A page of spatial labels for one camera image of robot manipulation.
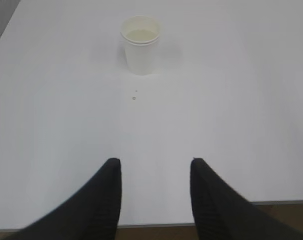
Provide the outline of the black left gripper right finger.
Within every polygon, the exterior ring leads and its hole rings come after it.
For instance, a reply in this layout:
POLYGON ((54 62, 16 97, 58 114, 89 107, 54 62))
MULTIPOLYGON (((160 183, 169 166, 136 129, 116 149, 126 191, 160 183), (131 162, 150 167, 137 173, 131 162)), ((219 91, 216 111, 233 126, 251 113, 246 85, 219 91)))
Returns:
POLYGON ((303 232, 247 201, 202 158, 190 164, 190 198, 200 240, 303 240, 303 232))

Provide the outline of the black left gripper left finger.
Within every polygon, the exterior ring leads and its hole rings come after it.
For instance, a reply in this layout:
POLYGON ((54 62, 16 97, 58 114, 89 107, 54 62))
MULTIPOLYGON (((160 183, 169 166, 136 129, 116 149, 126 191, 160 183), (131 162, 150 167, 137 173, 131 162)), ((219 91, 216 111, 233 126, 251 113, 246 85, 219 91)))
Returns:
POLYGON ((113 240, 122 204, 118 158, 108 159, 68 200, 8 240, 113 240))

